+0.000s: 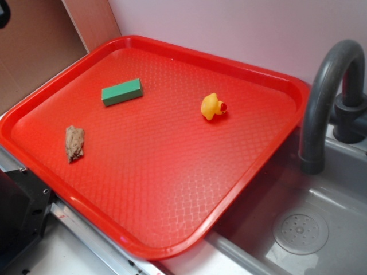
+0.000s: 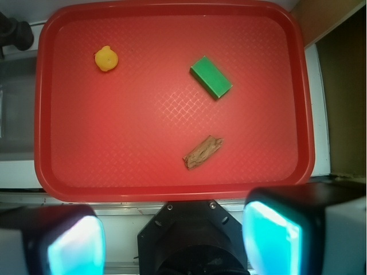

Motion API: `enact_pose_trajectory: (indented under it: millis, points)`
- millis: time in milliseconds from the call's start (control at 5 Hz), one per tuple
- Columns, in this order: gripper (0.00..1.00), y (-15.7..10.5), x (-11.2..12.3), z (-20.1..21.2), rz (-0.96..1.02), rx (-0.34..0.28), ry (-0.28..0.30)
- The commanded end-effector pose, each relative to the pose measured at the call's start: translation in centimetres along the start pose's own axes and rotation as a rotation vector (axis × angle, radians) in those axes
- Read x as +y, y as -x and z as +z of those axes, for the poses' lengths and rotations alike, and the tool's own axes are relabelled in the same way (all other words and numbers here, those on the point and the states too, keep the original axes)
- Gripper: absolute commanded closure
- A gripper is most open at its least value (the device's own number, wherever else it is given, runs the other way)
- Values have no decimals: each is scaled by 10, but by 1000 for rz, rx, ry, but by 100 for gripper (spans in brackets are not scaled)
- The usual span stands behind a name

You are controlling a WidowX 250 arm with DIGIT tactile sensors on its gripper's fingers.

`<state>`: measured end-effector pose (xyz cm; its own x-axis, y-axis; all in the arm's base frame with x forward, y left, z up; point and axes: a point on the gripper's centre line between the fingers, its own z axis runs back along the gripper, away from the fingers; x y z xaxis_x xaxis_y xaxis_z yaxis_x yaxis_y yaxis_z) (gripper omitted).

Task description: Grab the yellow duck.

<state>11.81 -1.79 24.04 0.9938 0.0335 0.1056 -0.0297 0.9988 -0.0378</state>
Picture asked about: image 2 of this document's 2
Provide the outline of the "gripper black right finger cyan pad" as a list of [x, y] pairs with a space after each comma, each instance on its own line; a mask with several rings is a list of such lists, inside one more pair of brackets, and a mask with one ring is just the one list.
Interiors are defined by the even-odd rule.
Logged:
[[366, 185], [255, 188], [245, 200], [243, 241], [257, 274], [365, 274]]

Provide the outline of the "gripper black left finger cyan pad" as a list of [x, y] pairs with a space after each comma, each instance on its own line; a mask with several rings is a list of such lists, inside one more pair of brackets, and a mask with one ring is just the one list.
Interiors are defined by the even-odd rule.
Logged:
[[103, 274], [106, 238], [89, 205], [1, 210], [1, 274]]

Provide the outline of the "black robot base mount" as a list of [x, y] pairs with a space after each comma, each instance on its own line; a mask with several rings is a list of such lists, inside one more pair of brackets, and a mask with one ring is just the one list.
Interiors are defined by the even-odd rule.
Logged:
[[216, 201], [167, 202], [137, 243], [140, 274], [249, 274], [242, 225]]

